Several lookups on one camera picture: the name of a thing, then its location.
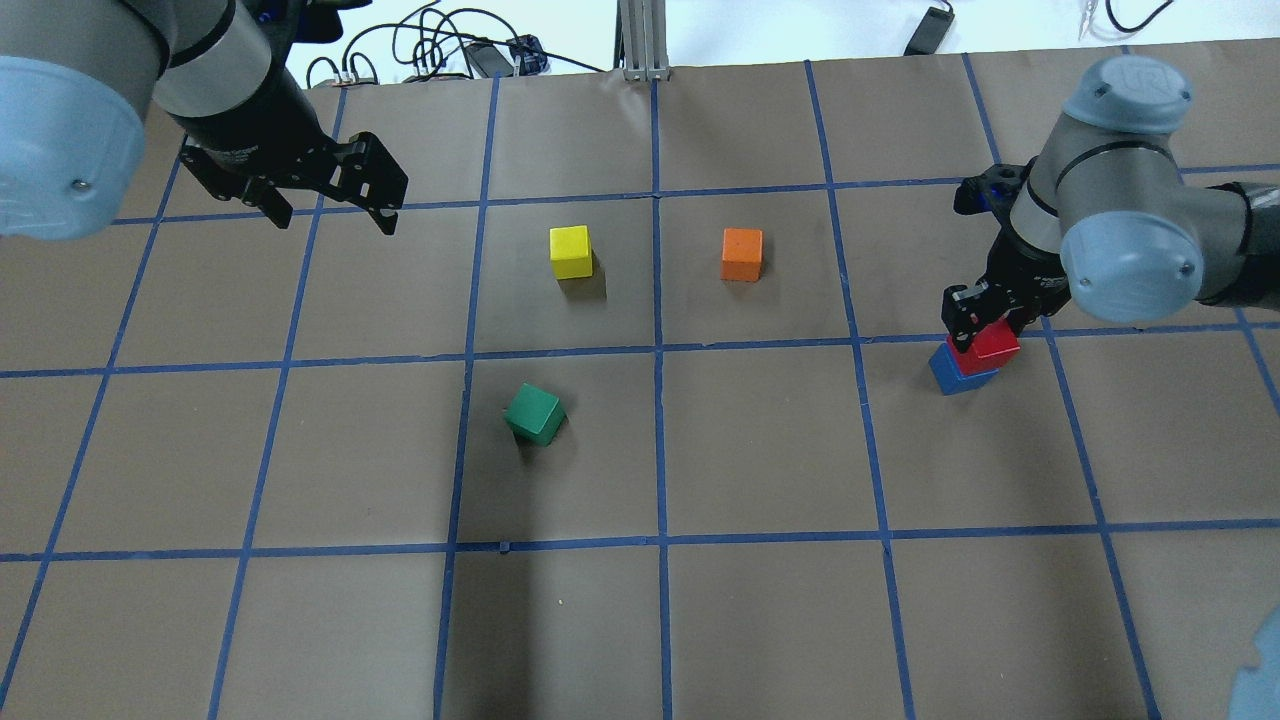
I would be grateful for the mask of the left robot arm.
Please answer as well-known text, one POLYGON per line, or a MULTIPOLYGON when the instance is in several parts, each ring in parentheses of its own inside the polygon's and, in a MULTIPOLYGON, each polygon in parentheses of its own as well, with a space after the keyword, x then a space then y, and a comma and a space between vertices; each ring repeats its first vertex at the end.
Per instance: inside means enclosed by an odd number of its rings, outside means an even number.
POLYGON ((408 178, 370 132, 337 142, 285 60, 340 37, 348 1, 5 1, 1 225, 79 240, 122 209, 151 109, 184 132, 180 164, 214 199, 289 225, 285 190, 396 231, 408 178))

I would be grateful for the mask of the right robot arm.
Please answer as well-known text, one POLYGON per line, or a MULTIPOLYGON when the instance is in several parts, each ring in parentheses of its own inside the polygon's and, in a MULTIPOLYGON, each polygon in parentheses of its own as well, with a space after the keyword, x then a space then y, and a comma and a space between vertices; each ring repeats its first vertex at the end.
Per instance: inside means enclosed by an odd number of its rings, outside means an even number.
POLYGON ((997 322, 1019 333, 1068 304, 1133 325, 1193 302, 1277 309, 1277 186, 1185 184, 1170 138, 1192 101, 1178 68, 1106 58, 1083 73, 1039 155, 960 183, 954 210, 993 215, 998 233, 979 279, 943 292, 957 351, 997 322))

